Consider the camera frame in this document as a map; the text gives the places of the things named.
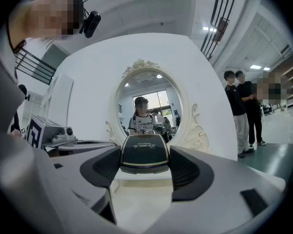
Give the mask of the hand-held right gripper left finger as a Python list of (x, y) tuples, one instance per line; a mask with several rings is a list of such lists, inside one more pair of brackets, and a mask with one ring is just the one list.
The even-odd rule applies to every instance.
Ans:
[(120, 167), (120, 146), (110, 146), (51, 161), (72, 193), (89, 209), (117, 224), (110, 186)]

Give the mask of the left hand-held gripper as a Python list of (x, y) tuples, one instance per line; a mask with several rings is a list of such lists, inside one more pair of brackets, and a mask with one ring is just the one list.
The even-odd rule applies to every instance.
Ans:
[(59, 152), (88, 152), (117, 146), (116, 143), (108, 141), (76, 140), (71, 127), (61, 126), (36, 115), (31, 116), (27, 130), (26, 140), (37, 149), (57, 147)]

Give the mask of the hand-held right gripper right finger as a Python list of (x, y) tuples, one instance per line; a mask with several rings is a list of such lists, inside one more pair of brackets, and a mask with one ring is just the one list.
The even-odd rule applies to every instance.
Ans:
[(283, 191), (262, 173), (230, 159), (171, 146), (173, 193), (149, 234), (253, 234)]

